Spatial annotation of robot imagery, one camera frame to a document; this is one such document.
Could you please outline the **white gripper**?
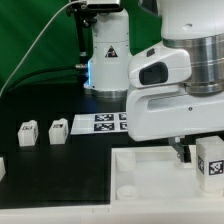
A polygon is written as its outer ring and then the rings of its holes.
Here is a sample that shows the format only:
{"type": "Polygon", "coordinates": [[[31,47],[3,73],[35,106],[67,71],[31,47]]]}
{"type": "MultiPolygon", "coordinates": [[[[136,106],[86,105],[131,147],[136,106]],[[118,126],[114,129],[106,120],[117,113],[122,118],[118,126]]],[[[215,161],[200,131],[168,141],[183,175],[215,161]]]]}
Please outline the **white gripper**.
{"type": "Polygon", "coordinates": [[[224,130],[224,92],[189,95],[179,86],[130,87],[126,101],[129,136],[135,141],[169,138],[183,163],[191,162],[184,135],[224,130]]]}

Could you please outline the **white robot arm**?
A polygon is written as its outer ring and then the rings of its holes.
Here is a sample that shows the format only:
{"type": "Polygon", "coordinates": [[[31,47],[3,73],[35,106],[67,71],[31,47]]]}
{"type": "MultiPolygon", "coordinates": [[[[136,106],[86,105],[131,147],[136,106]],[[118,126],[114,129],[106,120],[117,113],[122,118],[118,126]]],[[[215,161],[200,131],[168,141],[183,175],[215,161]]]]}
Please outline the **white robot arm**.
{"type": "Polygon", "coordinates": [[[180,136],[224,130],[224,0],[138,0],[162,19],[161,41],[132,56],[120,0],[87,0],[97,14],[87,87],[127,93],[126,122],[136,141],[167,138],[190,160],[180,136]]]}

